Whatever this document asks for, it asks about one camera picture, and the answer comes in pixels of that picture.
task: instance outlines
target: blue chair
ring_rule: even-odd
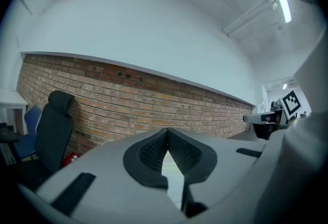
[[[42,111],[37,106],[33,106],[24,115],[28,134],[19,137],[19,142],[14,143],[15,149],[20,159],[32,156],[35,153],[36,127],[40,120]]]

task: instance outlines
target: fluorescent light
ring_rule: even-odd
[[[285,17],[285,22],[289,23],[292,20],[291,10],[289,8],[288,0],[279,0],[282,8],[283,16]]]

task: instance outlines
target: desk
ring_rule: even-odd
[[[22,121],[23,131],[27,134],[26,123],[24,115],[26,113],[27,102],[18,94],[16,91],[6,90],[0,88],[0,109],[21,109],[22,110]],[[16,120],[14,112],[12,111],[12,119],[14,123],[14,132],[17,132]]]

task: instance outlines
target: chair headrest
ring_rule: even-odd
[[[56,90],[50,93],[48,97],[48,102],[54,110],[63,115],[66,115],[70,107],[71,100],[73,98],[74,95],[65,93],[60,90]]]

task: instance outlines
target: black office chair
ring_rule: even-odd
[[[16,164],[8,166],[17,183],[36,190],[50,175],[61,168],[64,151],[73,130],[73,119],[67,114],[73,95],[54,91],[45,105],[36,133],[35,154],[38,160],[21,162],[14,142],[17,136],[0,136],[0,142],[8,143]]]

